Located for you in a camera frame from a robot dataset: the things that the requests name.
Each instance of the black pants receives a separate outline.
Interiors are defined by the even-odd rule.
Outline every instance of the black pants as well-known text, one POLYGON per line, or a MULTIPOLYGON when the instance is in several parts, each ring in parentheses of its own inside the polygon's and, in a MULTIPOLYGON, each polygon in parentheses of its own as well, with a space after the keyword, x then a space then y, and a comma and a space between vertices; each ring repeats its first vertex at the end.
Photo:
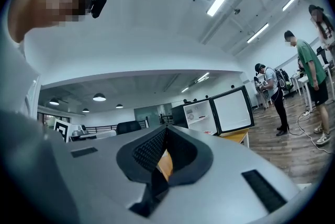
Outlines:
POLYGON ((278 91, 271 97, 271 99, 273 100, 274 106, 276 107, 279 117, 281 118, 281 127, 284 131, 287 131, 287 117, 283 102, 283 91, 278 89, 278 91))

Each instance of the green t-shirt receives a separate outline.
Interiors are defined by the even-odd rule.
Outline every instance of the green t-shirt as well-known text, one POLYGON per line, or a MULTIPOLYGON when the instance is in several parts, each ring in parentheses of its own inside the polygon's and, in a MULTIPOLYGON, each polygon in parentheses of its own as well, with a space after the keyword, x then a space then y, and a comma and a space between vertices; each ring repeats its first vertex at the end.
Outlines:
POLYGON ((312 73, 310 72, 310 68, 308 65, 308 62, 313 60, 314 65, 315 65, 315 71, 316 71, 316 79, 318 80, 318 84, 321 84, 325 78, 326 78, 326 73, 323 70, 322 64, 318 57, 316 56, 315 52, 313 49, 310 47, 310 45, 305 42, 304 40, 297 40, 297 49, 298 49, 298 55, 299 58, 304 66, 304 69, 306 71, 309 83, 311 84, 312 87, 314 87, 313 83, 313 78, 312 78, 312 73))

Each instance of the black-framed cabinet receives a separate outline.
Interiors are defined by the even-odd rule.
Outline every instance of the black-framed cabinet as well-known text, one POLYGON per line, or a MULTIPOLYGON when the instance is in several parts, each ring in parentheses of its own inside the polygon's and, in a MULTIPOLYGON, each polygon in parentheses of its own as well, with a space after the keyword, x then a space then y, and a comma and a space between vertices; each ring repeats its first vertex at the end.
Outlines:
POLYGON ((245 86, 172 108, 174 125, 208 135, 224 135, 254 126, 245 86))

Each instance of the neck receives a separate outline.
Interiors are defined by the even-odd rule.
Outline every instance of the neck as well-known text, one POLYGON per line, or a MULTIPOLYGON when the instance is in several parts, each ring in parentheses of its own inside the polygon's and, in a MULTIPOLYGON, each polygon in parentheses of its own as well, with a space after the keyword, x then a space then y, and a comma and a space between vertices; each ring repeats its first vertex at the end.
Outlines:
POLYGON ((34 0, 12 0, 8 11, 8 31, 15 42, 22 42, 25 34, 35 28, 34 0))

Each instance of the hand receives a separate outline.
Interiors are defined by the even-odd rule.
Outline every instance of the hand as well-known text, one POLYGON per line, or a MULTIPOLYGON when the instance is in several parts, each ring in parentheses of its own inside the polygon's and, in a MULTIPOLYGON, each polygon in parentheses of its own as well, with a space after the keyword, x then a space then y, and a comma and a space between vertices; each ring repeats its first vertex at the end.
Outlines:
POLYGON ((314 90, 319 91, 318 81, 313 81, 313 85, 314 85, 314 90))

